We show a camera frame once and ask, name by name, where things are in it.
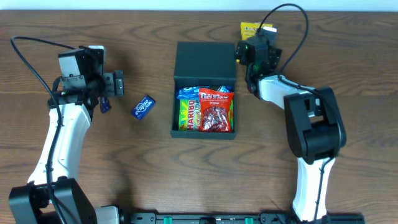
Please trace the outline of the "blue Eclipse mint tin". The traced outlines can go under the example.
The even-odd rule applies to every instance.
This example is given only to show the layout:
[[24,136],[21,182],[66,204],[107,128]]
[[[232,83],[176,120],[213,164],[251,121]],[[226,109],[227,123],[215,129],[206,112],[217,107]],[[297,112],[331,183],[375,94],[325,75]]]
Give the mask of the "blue Eclipse mint tin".
[[143,99],[138,102],[138,104],[132,109],[131,114],[138,120],[142,120],[149,113],[149,111],[154,107],[155,100],[149,95],[143,97]]

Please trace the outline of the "Haribo gummy worms bag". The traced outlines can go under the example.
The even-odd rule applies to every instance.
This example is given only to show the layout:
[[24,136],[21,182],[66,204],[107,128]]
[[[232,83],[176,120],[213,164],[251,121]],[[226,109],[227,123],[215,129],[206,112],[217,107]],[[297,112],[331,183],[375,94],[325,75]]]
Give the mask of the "Haribo gummy worms bag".
[[180,100],[178,116],[179,131],[200,131],[201,108],[200,100]]

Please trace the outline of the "dark green open box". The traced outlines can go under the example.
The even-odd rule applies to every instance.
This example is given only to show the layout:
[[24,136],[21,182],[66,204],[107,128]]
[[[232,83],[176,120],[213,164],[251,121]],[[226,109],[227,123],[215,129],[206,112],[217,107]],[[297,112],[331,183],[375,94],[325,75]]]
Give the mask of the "dark green open box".
[[174,101],[170,135],[173,138],[233,140],[236,128],[228,133],[180,131],[178,90],[192,86],[236,87],[236,61],[232,42],[178,42],[174,69]]

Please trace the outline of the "yellow snack bag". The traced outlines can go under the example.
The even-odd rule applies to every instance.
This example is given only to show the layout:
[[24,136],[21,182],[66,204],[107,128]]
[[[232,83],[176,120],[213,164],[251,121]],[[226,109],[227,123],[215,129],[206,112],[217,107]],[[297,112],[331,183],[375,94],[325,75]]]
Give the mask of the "yellow snack bag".
[[[241,22],[241,40],[246,40],[253,37],[260,26],[260,22]],[[272,24],[263,24],[262,29],[271,32],[277,32],[277,29]]]

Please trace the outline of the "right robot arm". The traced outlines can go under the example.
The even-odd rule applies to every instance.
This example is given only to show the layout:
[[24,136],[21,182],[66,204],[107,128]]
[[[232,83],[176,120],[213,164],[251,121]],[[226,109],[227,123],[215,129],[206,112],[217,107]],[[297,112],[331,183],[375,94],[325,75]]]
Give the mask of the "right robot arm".
[[248,91],[284,110],[287,140],[298,166],[292,221],[329,223],[328,178],[346,141],[341,115],[331,88],[303,86],[276,71],[281,52],[269,34],[256,34],[238,42],[234,57],[246,66]]

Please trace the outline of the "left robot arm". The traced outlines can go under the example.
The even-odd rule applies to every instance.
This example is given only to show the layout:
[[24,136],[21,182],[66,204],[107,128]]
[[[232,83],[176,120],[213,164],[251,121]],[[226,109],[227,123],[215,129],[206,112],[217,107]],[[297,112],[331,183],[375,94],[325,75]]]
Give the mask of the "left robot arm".
[[124,94],[123,72],[104,72],[102,45],[67,48],[61,76],[49,88],[50,124],[27,184],[14,187],[9,206],[17,223],[122,223],[115,205],[95,208],[78,184],[83,141],[97,105]]

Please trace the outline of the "red snack bag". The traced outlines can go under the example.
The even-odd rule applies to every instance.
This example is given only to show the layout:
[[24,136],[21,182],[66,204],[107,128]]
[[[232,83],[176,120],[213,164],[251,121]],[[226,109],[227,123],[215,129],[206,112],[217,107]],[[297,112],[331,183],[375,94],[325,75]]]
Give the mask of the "red snack bag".
[[233,92],[220,92],[208,88],[200,88],[199,93],[201,108],[200,131],[230,133],[233,120]]

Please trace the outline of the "blue Oreo cookie pack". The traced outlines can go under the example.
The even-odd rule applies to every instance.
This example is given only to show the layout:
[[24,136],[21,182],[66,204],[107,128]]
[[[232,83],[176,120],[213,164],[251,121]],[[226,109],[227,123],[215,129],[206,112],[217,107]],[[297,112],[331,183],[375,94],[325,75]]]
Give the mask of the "blue Oreo cookie pack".
[[176,98],[179,100],[197,100],[199,99],[199,91],[201,88],[206,88],[222,93],[233,92],[233,87],[229,85],[213,85],[213,86],[193,86],[179,88],[176,93]]

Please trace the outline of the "dark blue candy bar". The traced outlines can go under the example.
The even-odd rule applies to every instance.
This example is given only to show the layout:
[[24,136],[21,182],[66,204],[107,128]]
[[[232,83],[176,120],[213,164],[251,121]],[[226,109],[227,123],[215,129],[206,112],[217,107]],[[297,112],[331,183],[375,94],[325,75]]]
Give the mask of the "dark blue candy bar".
[[111,105],[110,105],[108,97],[105,97],[105,96],[100,97],[99,102],[100,102],[100,111],[103,114],[107,113],[111,109]]

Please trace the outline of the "black mounting rail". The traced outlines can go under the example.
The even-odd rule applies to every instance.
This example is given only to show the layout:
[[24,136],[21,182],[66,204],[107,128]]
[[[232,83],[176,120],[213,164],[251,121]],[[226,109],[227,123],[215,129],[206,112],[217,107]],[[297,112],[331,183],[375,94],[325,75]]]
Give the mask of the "black mounting rail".
[[299,221],[288,213],[262,213],[260,215],[181,215],[134,213],[129,224],[365,224],[362,215],[326,215],[315,221]]

